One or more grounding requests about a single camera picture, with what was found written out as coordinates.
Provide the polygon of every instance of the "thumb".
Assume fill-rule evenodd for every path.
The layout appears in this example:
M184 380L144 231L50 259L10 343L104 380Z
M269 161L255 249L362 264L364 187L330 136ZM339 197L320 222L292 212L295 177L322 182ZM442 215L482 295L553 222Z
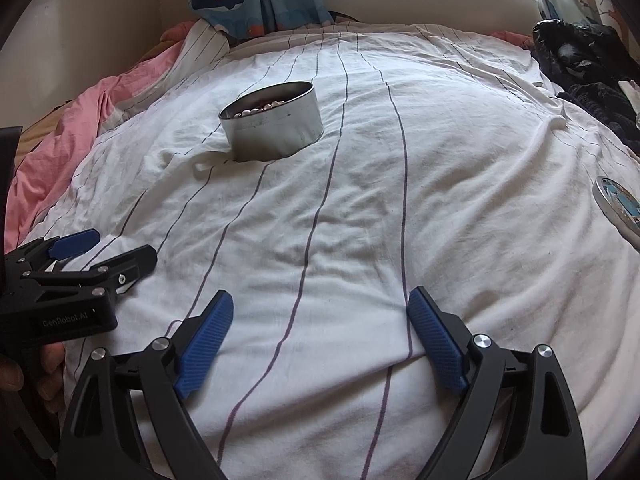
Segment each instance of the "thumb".
M0 390L17 392L23 384L24 376L20 367L10 359L0 356Z

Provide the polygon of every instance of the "silver screw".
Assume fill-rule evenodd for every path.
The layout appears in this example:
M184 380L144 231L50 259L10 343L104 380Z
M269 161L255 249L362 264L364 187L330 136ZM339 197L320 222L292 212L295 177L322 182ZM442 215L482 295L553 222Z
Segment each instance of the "silver screw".
M478 334L474 338L474 344L479 348L489 348L491 346L491 338L484 334Z
M91 359L99 361L100 359L103 359L105 355L107 355L107 351L104 348L96 348L91 352Z
M158 339L154 339L154 341L151 343L151 348L158 351L166 350L168 346L169 346L169 340L165 337L159 337Z
M540 345L538 347L538 353L542 355L542 357L551 357L554 354L554 351L547 345Z

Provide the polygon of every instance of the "human hand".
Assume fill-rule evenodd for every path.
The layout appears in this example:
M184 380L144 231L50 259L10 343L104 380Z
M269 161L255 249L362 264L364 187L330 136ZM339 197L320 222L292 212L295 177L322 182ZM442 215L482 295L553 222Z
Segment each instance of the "human hand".
M65 362L65 347L62 343L44 345L40 351L40 362L46 375L37 384L38 393L49 413L57 413L65 407L62 389L62 372ZM10 359L0 355L0 390L17 392L24 386L24 374Z

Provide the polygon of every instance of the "blue rubber pad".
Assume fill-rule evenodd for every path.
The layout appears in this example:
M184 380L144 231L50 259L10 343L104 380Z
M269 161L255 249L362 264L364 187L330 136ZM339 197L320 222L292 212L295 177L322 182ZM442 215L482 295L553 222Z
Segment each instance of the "blue rubber pad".
M49 248L49 257L54 260L75 258L93 249L100 242L100 233L95 229L87 229L53 242Z
M464 393L469 384L462 352L418 289L409 295L406 312L440 382L457 395Z
M204 383L233 319L234 302L231 295L225 292L193 335L180 358L180 375L174 383L174 389L181 399L186 399L191 392L199 390Z

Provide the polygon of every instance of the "bed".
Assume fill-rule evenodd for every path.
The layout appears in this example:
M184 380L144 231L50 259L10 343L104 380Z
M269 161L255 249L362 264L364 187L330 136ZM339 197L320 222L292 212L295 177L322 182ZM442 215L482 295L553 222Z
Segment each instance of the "bed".
M235 162L218 112L294 80L316 87L321 139ZM234 323L188 409L229 478L414 478L456 404L407 324L423 285L474 333L555 349L597 478L640 416L640 256L591 188L605 175L639 196L640 166L557 90L528 51L443 25L345 22L229 49L200 20L25 238L98 229L68 270L158 250L118 329L66 344L67 399L92 349L137 351L223 288Z

